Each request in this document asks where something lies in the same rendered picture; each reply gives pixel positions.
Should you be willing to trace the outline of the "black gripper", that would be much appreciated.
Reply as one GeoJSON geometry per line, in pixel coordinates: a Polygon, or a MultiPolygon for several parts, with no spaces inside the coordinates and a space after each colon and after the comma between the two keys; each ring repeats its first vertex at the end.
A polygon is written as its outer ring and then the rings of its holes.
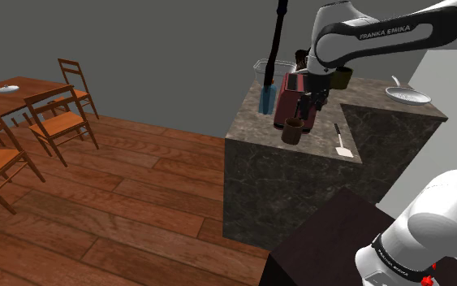
{"type": "Polygon", "coordinates": [[[310,93],[302,93],[300,95],[295,109],[296,119],[308,119],[311,108],[311,100],[313,100],[315,110],[321,111],[322,107],[327,103],[327,98],[329,96],[330,78],[330,74],[308,74],[308,91],[310,93]]]}

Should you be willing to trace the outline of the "red toaster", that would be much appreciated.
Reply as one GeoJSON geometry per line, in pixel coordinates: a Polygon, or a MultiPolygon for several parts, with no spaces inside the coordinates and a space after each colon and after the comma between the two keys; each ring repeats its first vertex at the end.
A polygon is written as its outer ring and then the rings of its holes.
{"type": "Polygon", "coordinates": [[[309,74],[287,73],[282,81],[282,86],[278,95],[278,103],[274,115],[274,127],[282,130],[286,119],[298,118],[304,122],[303,134],[311,132],[317,113],[317,104],[312,99],[308,111],[308,118],[303,119],[299,104],[300,96],[303,93],[312,91],[309,74]]]}

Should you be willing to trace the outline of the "brown cup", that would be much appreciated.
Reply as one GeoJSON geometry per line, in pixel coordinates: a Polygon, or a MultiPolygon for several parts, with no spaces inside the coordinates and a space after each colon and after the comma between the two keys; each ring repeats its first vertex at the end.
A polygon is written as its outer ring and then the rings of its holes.
{"type": "Polygon", "coordinates": [[[288,145],[298,145],[303,131],[304,122],[297,118],[287,118],[283,125],[281,139],[288,145]]]}

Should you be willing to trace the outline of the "dark olive cup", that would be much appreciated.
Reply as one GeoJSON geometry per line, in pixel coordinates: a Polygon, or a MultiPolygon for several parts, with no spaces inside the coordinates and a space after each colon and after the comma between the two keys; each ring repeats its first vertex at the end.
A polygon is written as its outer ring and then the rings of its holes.
{"type": "Polygon", "coordinates": [[[353,70],[350,67],[337,67],[330,77],[330,89],[346,89],[353,70]]]}

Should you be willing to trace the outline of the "dark brown figure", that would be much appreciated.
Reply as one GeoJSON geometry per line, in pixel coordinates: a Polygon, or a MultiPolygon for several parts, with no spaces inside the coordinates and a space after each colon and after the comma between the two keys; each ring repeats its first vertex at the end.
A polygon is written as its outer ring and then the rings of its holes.
{"type": "Polygon", "coordinates": [[[297,71],[307,68],[308,53],[309,53],[309,49],[297,50],[295,52],[295,64],[296,64],[297,71]]]}

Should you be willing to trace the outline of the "clear plastic container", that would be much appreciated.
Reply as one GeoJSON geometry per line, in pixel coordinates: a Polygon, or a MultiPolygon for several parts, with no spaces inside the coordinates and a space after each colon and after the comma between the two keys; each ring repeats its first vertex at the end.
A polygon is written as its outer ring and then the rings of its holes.
{"type": "MultiPolygon", "coordinates": [[[[253,66],[255,72],[255,81],[257,81],[261,86],[264,85],[265,81],[265,69],[268,63],[267,58],[259,59],[253,66]]],[[[275,60],[274,61],[274,85],[280,89],[284,76],[287,73],[292,73],[296,70],[296,64],[293,62],[275,60]]]]}

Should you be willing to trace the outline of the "white frying pan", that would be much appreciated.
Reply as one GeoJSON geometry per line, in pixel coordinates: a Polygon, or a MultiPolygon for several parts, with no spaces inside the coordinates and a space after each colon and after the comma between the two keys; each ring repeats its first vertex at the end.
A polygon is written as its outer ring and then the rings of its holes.
{"type": "Polygon", "coordinates": [[[403,87],[396,76],[392,76],[391,78],[395,82],[395,86],[386,88],[386,95],[390,99],[411,106],[423,106],[431,103],[431,98],[426,94],[403,87]]]}

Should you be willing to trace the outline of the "dark robot stand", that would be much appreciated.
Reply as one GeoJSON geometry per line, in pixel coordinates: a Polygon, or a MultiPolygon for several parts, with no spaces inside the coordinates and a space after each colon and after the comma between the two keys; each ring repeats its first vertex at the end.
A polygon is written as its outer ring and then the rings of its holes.
{"type": "Polygon", "coordinates": [[[259,286],[457,286],[457,194],[419,194],[393,219],[344,188],[274,249],[259,286]]]}

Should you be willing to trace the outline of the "black-handled blue brush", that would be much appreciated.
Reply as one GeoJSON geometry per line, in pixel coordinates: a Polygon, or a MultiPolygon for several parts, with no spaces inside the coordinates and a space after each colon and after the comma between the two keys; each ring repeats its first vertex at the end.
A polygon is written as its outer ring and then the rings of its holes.
{"type": "Polygon", "coordinates": [[[269,113],[269,100],[270,100],[270,91],[272,85],[272,79],[274,76],[274,64],[278,54],[278,48],[280,44],[280,38],[282,33],[282,24],[284,21],[284,16],[287,13],[287,5],[289,0],[278,0],[278,7],[276,10],[277,20],[275,24],[274,37],[272,41],[272,47],[269,54],[268,62],[265,66],[265,79],[264,86],[261,90],[261,100],[262,104],[262,113],[267,115],[269,113]]]}

